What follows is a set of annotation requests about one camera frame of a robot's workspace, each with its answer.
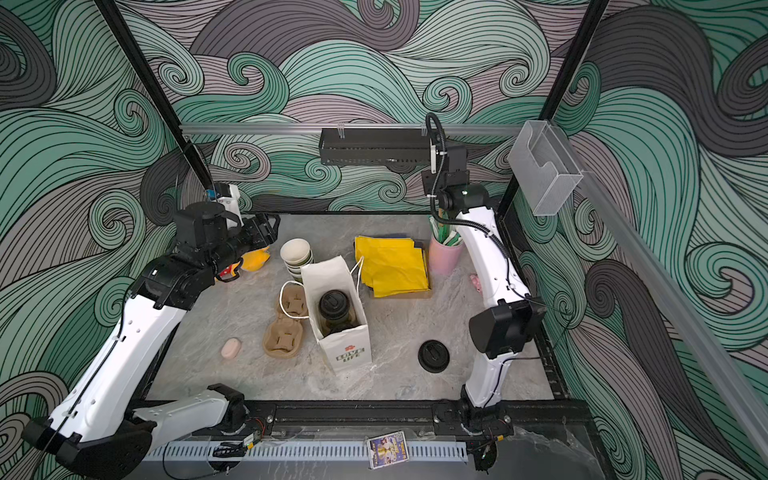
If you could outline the white paper takeout bag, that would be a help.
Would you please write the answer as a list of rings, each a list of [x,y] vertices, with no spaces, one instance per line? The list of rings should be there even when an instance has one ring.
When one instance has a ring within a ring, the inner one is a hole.
[[[294,320],[306,320],[327,366],[336,374],[372,364],[369,326],[359,295],[358,266],[350,268],[341,256],[301,267],[301,279],[289,280],[303,294],[304,313],[281,311]]]

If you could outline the green paper coffee cup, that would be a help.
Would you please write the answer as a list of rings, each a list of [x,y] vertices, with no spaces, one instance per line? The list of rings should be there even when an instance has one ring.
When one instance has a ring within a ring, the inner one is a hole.
[[[356,328],[359,322],[355,319],[344,318],[338,320],[323,320],[321,322],[321,331],[325,337],[343,332],[348,329]]]

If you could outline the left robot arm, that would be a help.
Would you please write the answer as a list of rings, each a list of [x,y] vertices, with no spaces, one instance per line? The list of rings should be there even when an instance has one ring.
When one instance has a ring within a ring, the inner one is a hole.
[[[70,472],[123,479],[152,450],[198,430],[238,433],[244,395],[224,384],[159,407],[131,409],[134,393],[169,335],[200,294],[239,269],[245,254],[272,245],[280,218],[241,219],[217,202],[174,216],[175,244],[149,262],[127,290],[121,317],[73,391],[46,417],[31,420],[23,441]]]

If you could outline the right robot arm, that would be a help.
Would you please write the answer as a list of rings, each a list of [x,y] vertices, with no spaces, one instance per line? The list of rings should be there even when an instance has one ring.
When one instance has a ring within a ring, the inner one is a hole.
[[[461,237],[483,296],[484,310],[468,322],[476,354],[459,401],[462,423],[475,428],[497,410],[507,372],[532,340],[546,306],[534,299],[517,273],[487,190],[469,181],[466,149],[432,141],[428,155],[430,167],[422,173],[422,183],[431,218]]]

